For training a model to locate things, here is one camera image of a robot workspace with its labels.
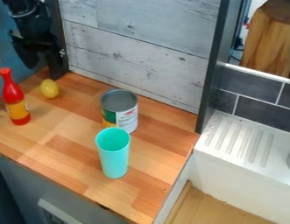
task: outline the lemon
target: lemon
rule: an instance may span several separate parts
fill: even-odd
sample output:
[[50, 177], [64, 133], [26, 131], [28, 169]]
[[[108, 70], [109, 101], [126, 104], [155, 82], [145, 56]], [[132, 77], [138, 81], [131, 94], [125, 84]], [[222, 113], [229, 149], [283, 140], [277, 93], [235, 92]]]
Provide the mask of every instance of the lemon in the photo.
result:
[[39, 90], [42, 95], [49, 99], [55, 98], [60, 92], [55, 81], [50, 79], [43, 80]]

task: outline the butcher block counter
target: butcher block counter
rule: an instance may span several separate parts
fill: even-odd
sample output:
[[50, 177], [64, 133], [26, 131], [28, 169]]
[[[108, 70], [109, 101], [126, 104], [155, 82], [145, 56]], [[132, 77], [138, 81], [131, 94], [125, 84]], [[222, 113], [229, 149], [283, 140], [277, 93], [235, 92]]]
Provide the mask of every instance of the butcher block counter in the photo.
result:
[[99, 98], [112, 87], [68, 73], [48, 100], [39, 93], [47, 77], [41, 70], [20, 84], [32, 115], [25, 126], [12, 125], [0, 99], [0, 155], [129, 221], [152, 223], [198, 138], [196, 115], [139, 96], [129, 170], [106, 178], [94, 137], [103, 128]]

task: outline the plastic cup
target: plastic cup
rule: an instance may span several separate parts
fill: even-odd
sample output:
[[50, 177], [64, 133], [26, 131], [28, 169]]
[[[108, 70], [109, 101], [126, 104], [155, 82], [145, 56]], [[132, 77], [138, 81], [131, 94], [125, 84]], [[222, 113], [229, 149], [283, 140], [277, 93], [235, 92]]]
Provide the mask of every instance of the plastic cup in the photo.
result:
[[107, 128], [95, 137], [101, 167], [106, 177], [119, 179], [128, 170], [130, 135], [119, 128]]

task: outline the red ketchup bottle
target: red ketchup bottle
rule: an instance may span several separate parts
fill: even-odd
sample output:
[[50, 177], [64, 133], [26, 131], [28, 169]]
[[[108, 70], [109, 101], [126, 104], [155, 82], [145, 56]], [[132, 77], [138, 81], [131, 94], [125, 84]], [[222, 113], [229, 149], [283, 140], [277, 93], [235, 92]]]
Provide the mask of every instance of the red ketchup bottle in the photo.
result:
[[15, 125], [24, 125], [30, 121], [30, 113], [26, 107], [24, 94], [21, 88], [11, 79], [11, 70], [8, 67], [0, 69], [0, 75], [4, 80], [2, 97]]

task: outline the white wood panel wall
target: white wood panel wall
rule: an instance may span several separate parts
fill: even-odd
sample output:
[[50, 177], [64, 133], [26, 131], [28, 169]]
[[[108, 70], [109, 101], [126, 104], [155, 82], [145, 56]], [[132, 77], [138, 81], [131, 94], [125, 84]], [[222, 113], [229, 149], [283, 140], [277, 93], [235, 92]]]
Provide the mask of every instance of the white wood panel wall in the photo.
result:
[[198, 113], [219, 2], [60, 0], [70, 69]]

